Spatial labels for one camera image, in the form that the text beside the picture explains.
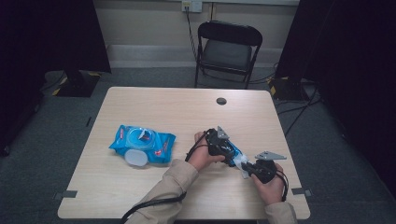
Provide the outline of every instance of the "person's left hand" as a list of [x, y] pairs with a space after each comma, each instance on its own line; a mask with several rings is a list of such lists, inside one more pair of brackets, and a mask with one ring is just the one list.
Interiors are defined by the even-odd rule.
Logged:
[[[199, 132], [194, 136], [195, 142], [203, 135], [204, 133]], [[192, 153], [188, 163], [191, 164], [195, 169], [200, 172], [202, 169], [206, 168], [212, 162], [216, 161], [224, 161], [224, 156], [211, 156], [209, 154], [209, 149], [207, 147], [206, 139], [203, 138], [197, 145], [197, 148]]]

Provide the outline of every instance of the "person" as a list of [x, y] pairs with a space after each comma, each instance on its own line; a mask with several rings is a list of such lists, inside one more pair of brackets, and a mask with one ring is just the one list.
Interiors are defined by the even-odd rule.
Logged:
[[[196, 133], [194, 138], [198, 141], [203, 133]], [[163, 174], [163, 179], [138, 203], [151, 200], [179, 197], [187, 192], [192, 183], [197, 179], [199, 172], [212, 162], [223, 161], [224, 156], [211, 156], [208, 153], [207, 142], [203, 138], [198, 148], [192, 153], [188, 161], [173, 160], [169, 169]], [[283, 172], [282, 167], [276, 163], [276, 168]], [[296, 215], [291, 204], [281, 202], [283, 182], [279, 177], [274, 177], [267, 184], [252, 175], [252, 180], [264, 203], [264, 212], [271, 224], [297, 223]], [[135, 211], [126, 223], [174, 223], [182, 207], [181, 202], [163, 203], [143, 207]]]

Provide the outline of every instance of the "beige sleeve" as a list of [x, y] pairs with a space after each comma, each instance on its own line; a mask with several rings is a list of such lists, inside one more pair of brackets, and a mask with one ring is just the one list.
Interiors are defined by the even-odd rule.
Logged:
[[[170, 168], [163, 174], [163, 180], [139, 203], [178, 197], [188, 190], [197, 177], [198, 172], [192, 165], [185, 161], [173, 160]], [[126, 223], [173, 223], [181, 207], [179, 202], [141, 208], [134, 212]]]
[[271, 224], [296, 224], [294, 208], [289, 203], [273, 203], [265, 206], [265, 214]]

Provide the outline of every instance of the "blue package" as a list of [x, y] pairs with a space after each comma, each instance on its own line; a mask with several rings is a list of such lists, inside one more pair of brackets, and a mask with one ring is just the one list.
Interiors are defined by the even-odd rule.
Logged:
[[125, 156], [130, 149], [140, 150], [146, 153], [148, 162], [168, 163], [175, 139], [171, 133], [157, 133], [147, 128], [121, 125], [109, 148], [115, 149], [121, 156]]

